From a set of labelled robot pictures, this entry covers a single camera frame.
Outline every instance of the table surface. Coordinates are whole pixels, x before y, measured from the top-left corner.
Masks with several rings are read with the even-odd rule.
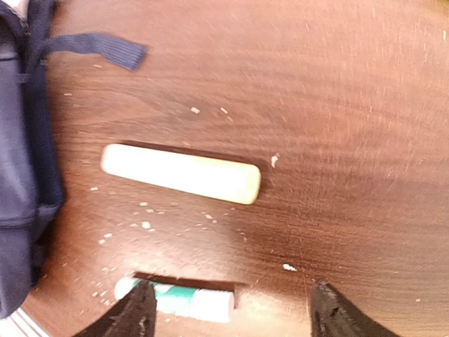
[[[157,336],[307,336],[324,278],[397,334],[448,335],[446,30],[449,3],[434,0],[63,1],[52,34],[109,32],[149,52],[134,73],[49,57],[67,203],[24,308],[71,336],[139,270],[243,284],[231,323],[160,314]],[[121,142],[243,158],[260,196],[242,206],[109,176],[102,148]]]

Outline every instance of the chalk stick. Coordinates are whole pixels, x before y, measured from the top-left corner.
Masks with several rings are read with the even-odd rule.
[[[238,204],[252,204],[260,171],[252,164],[122,144],[103,151],[102,170],[122,178]]]

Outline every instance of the white debris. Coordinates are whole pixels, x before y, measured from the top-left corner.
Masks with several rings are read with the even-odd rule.
[[[151,228],[152,226],[151,226],[151,224],[148,222],[148,221],[144,221],[143,223],[142,223],[142,228],[144,229],[144,230],[148,230],[149,228]]]
[[[291,265],[289,265],[288,263],[284,263],[282,265],[283,269],[285,270],[290,270],[291,272],[297,272],[297,269],[295,267],[292,267]]]
[[[273,157],[272,157],[272,167],[273,169],[276,167],[276,162],[279,160],[279,153],[276,153]]]

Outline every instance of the navy blue backpack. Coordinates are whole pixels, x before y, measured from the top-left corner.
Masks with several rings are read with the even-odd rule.
[[[17,2],[0,0],[0,319],[37,283],[39,240],[64,202],[41,61],[54,51],[96,53],[134,70],[146,52],[105,34],[49,38],[55,0]]]

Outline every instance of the strap loop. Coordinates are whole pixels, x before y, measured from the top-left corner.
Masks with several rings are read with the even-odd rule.
[[[52,37],[43,42],[27,65],[27,73],[38,65],[40,59],[55,51],[70,51],[77,54],[100,54],[108,61],[130,71],[137,69],[147,48],[106,34],[68,34]]]

